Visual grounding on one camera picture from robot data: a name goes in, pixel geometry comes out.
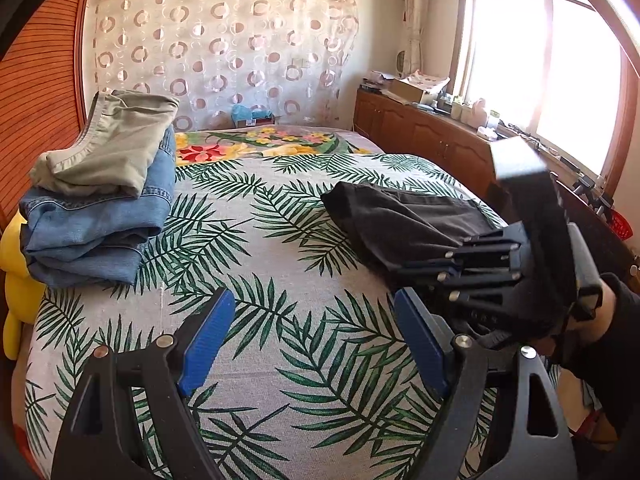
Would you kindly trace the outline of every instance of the yellow stuffed toy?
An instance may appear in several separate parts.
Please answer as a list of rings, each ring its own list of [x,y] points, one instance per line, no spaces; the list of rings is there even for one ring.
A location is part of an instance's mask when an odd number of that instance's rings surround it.
[[[34,280],[27,270],[27,262],[20,252],[20,226],[26,220],[16,213],[0,239],[0,269],[6,272],[4,297],[9,313],[2,330],[4,354],[11,360],[18,358],[22,324],[34,324],[44,295],[45,285]]]

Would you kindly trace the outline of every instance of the bed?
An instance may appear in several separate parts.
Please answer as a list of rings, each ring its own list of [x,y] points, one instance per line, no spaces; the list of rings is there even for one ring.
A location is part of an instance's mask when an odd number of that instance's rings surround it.
[[[92,349],[145,347],[226,286],[236,318],[188,400],[225,477],[403,478],[438,404],[420,382],[388,289],[319,197],[341,180],[372,182],[472,200],[491,225],[504,222],[430,161],[382,153],[353,132],[274,126],[176,136],[172,212],[136,282],[45,293],[25,389],[41,471],[50,474]],[[493,400],[487,391],[462,476],[478,464]],[[144,393],[135,401],[154,473],[170,478]]]

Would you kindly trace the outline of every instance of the silver screw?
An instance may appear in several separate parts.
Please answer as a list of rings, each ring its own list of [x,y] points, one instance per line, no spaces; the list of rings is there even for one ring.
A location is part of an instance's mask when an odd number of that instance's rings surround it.
[[[172,344],[174,344],[174,338],[173,336],[170,335],[161,335],[158,339],[156,339],[156,345],[158,345],[160,348],[169,348],[169,346],[171,346]]]
[[[535,359],[536,356],[538,355],[538,353],[536,352],[536,350],[530,346],[523,346],[520,349],[520,353],[526,357],[527,359]]]
[[[460,348],[471,348],[471,345],[474,343],[473,340],[468,335],[465,335],[465,334],[456,336],[456,338],[454,339],[454,342]]]
[[[104,346],[104,345],[98,346],[98,348],[94,350],[94,357],[97,357],[98,359],[102,359],[108,354],[109,354],[108,346]]]

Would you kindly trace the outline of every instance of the red plastic basket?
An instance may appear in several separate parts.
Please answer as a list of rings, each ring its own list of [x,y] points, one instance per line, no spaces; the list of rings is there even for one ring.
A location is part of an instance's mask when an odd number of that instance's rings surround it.
[[[628,240],[634,235],[634,230],[619,212],[615,209],[611,210],[611,222],[609,222],[611,230],[617,234],[621,240]]]

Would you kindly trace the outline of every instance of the window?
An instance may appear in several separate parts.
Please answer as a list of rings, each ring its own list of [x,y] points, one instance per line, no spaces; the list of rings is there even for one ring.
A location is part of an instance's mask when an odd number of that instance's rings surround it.
[[[602,174],[620,98],[620,44],[585,0],[472,0],[460,93]]]

